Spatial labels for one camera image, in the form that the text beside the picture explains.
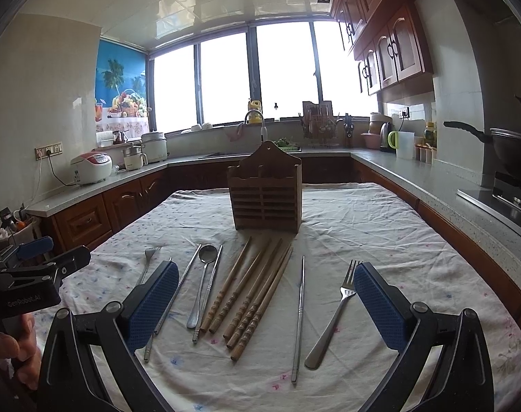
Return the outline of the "person's left hand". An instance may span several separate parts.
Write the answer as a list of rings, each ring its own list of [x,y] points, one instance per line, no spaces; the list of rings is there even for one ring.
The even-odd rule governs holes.
[[[0,332],[0,359],[17,359],[22,363],[16,370],[17,378],[30,390],[35,391],[39,384],[42,354],[37,344],[35,317],[26,313],[19,317],[22,331],[20,338]]]

